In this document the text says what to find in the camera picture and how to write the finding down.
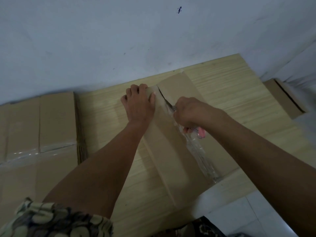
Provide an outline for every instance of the left arm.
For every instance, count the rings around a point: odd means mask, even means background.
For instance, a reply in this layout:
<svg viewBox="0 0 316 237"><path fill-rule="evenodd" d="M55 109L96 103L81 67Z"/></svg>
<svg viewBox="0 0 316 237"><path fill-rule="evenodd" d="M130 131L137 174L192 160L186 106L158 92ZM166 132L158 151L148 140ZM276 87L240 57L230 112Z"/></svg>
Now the left arm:
<svg viewBox="0 0 316 237"><path fill-rule="evenodd" d="M155 111L155 95L149 100L147 85L132 85L121 102L127 126L89 159L61 180L43 202L61 203L76 211L110 218L115 202L130 171L138 144Z"/></svg>

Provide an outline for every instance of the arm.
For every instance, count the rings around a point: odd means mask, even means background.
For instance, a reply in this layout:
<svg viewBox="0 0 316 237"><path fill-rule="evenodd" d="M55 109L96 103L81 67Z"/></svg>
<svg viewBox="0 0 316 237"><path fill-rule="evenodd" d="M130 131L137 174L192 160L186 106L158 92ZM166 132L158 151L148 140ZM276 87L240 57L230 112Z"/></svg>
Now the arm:
<svg viewBox="0 0 316 237"><path fill-rule="evenodd" d="M127 126L107 145L61 180L43 202L56 202L76 211L111 217L130 171L136 149L155 111L155 95L148 100L147 85L132 85L121 102Z"/></svg>
<svg viewBox="0 0 316 237"><path fill-rule="evenodd" d="M174 117L184 131L200 126L234 158L299 236L316 235L316 169L236 122L224 111L181 97Z"/></svg>

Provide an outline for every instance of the forearm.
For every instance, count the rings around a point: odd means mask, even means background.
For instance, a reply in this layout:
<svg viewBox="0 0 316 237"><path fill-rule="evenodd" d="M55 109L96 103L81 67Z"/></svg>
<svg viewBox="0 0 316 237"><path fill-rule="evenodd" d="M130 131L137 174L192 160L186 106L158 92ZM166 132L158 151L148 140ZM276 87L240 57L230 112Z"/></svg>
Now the forearm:
<svg viewBox="0 0 316 237"><path fill-rule="evenodd" d="M44 201L110 218L145 130L128 124L58 183Z"/></svg>
<svg viewBox="0 0 316 237"><path fill-rule="evenodd" d="M314 235L316 170L224 112L201 123L297 234Z"/></svg>

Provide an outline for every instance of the person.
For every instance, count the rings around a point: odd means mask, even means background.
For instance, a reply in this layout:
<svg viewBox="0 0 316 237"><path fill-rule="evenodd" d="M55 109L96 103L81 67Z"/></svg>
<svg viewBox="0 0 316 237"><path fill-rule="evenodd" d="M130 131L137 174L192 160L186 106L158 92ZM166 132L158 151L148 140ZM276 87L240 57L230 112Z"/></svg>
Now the person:
<svg viewBox="0 0 316 237"><path fill-rule="evenodd" d="M27 198L0 236L110 236L109 220L138 144L155 112L155 93L131 85L121 102L128 124L78 165L46 196ZM299 236L316 236L316 170L232 119L223 110L181 97L174 118L190 132L200 126L234 158L258 190ZM205 217L159 236L224 236Z"/></svg>

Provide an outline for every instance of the table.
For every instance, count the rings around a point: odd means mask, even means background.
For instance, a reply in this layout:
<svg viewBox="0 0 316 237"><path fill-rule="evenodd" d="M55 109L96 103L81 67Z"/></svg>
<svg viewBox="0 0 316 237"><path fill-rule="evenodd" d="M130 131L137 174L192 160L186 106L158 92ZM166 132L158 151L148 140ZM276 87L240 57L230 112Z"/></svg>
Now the table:
<svg viewBox="0 0 316 237"><path fill-rule="evenodd" d="M244 126L316 167L313 149L301 130L239 54L81 94L88 152L104 146L127 124L120 102L126 88L140 83L155 85L183 70L209 104L225 110ZM114 236L142 237L177 227L255 190L239 169L203 193L192 206L177 210L141 141L111 218Z"/></svg>

